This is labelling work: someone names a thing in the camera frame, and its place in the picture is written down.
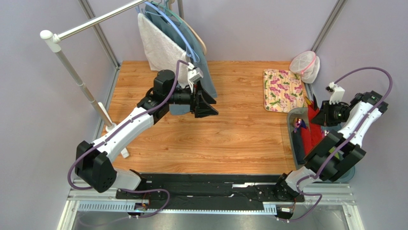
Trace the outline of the red paper napkin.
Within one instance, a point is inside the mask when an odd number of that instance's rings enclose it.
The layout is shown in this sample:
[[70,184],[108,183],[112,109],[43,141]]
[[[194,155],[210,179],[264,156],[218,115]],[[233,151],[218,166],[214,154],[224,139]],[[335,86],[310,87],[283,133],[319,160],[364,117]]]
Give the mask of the red paper napkin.
[[300,131],[305,155],[308,155],[313,147],[322,140],[322,132],[321,125],[312,122],[312,119],[320,112],[315,96],[313,96],[313,100],[305,97],[305,102],[307,104],[307,121],[309,122],[309,127],[302,127]]

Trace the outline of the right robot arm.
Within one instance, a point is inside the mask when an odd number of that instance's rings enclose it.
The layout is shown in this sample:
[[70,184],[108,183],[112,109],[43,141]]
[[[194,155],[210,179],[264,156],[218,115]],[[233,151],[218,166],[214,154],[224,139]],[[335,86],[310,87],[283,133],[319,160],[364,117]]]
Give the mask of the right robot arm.
[[296,171],[282,174],[273,188],[273,196],[293,200],[304,187],[314,182],[334,182],[356,165],[366,154],[362,141],[371,124],[388,109],[384,97],[375,91],[358,93],[350,103],[323,101],[310,125],[334,127],[305,156],[305,164]]

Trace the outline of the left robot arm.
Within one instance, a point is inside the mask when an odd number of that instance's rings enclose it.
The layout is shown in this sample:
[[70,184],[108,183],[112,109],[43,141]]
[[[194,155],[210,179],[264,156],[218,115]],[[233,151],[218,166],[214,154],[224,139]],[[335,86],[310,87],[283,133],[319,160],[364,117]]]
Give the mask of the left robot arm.
[[91,189],[103,193],[110,188],[136,190],[142,177],[134,170],[113,167],[113,162],[126,146],[145,130],[154,126],[170,110],[170,105],[187,105],[196,118],[218,115],[216,100],[203,88],[199,68],[187,72],[188,87],[174,86],[175,73],[157,73],[145,97],[129,116],[103,137],[77,146],[73,172]]

